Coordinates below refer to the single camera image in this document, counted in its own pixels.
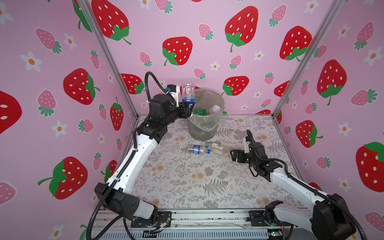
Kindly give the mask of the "small bottle blue label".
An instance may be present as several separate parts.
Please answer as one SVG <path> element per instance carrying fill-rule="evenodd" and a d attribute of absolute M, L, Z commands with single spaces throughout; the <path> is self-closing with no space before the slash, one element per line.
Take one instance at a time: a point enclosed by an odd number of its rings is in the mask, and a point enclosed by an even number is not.
<path fill-rule="evenodd" d="M 182 101 L 183 103 L 196 103 L 195 85 L 192 83 L 185 83 L 182 85 Z"/>
<path fill-rule="evenodd" d="M 211 154 L 211 150 L 205 148 L 205 147 L 202 147 L 200 145 L 189 145 L 187 147 L 187 153 L 190 154 L 190 155 L 199 155 L 199 156 L 203 156 L 203 155 L 210 155 Z"/>

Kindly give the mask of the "clear bottle bird label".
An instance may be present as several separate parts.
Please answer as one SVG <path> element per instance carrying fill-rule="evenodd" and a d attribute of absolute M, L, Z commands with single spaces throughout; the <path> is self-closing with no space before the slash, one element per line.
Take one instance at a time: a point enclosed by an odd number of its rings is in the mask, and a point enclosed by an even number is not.
<path fill-rule="evenodd" d="M 224 146 L 215 143 L 215 142 L 206 142 L 205 147 L 211 151 L 211 153 L 215 153 L 218 155 L 223 155 L 225 153 Z"/>

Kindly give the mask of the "green bottle yellow cap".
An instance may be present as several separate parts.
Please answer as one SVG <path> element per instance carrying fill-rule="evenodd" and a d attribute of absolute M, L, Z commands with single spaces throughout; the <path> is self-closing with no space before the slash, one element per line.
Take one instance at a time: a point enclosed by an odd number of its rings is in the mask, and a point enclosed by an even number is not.
<path fill-rule="evenodd" d="M 208 110 L 204 109 L 204 108 L 194 110 L 193 114 L 197 115 L 197 116 L 208 116 L 209 115 Z"/>

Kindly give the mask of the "clear bottle red cap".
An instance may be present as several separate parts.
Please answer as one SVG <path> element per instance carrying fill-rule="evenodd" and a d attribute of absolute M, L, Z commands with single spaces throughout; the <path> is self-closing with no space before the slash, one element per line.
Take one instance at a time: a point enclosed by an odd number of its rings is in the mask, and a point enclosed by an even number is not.
<path fill-rule="evenodd" d="M 207 110 L 207 113 L 208 115 L 213 115 L 213 114 L 219 113 L 220 111 L 221 111 L 221 107 L 218 105 L 214 105 Z"/>

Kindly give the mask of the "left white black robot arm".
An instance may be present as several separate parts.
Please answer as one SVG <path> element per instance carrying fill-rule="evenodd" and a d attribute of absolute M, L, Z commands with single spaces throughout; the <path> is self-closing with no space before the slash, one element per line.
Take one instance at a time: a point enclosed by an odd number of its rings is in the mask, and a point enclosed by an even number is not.
<path fill-rule="evenodd" d="M 151 152 L 158 146 L 168 131 L 168 126 L 177 119 L 187 119 L 193 113 L 194 103 L 179 102 L 180 88 L 169 85 L 161 88 L 162 94 L 151 97 L 149 114 L 139 127 L 133 130 L 133 146 L 123 159 L 116 172 L 106 183 L 95 187 L 99 199 L 87 226 L 86 239 L 98 240 L 119 219 L 140 218 L 154 225 L 158 219 L 158 208 L 131 194 L 135 181 Z M 101 207 L 117 214 L 107 226 L 95 237 L 92 236 L 93 225 Z"/>

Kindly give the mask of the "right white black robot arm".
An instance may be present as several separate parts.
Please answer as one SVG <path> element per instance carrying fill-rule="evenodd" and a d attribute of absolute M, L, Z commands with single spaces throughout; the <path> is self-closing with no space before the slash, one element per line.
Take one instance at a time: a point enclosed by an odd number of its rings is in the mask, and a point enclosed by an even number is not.
<path fill-rule="evenodd" d="M 350 213 L 346 201 L 338 194 L 329 195 L 297 179 L 286 162 L 268 158 L 264 146 L 256 142 L 247 130 L 244 149 L 230 152 L 234 162 L 247 164 L 254 177 L 262 177 L 297 198 L 305 209 L 274 201 L 265 207 L 264 219 L 269 225 L 286 222 L 315 235 L 318 240 L 346 240 L 359 233 L 367 235 L 358 220 Z"/>

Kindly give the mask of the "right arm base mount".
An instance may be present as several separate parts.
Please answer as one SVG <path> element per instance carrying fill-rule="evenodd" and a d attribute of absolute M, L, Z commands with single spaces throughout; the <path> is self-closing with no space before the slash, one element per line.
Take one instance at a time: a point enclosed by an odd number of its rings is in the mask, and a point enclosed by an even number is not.
<path fill-rule="evenodd" d="M 249 217 L 246 218 L 247 222 L 250 222 L 253 227 L 283 227 L 284 224 L 280 221 L 270 218 L 265 211 L 253 210 L 249 211 Z"/>

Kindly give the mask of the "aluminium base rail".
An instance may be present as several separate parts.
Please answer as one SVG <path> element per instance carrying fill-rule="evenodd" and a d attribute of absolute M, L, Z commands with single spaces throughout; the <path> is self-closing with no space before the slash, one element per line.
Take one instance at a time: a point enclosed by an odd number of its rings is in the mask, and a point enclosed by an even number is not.
<path fill-rule="evenodd" d="M 117 214 L 101 210 L 91 230 L 103 240 L 291 240 L 294 227 L 280 222 L 271 226 L 264 209 L 160 209 L 153 226 L 124 218 L 109 226 Z"/>

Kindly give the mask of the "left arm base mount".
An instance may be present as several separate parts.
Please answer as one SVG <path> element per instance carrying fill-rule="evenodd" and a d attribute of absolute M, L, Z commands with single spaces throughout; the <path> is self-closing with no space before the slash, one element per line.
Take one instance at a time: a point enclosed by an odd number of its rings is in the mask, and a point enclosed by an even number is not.
<path fill-rule="evenodd" d="M 135 218 L 131 222 L 131 228 L 167 228 L 171 226 L 172 212 L 154 212 L 149 219 Z"/>

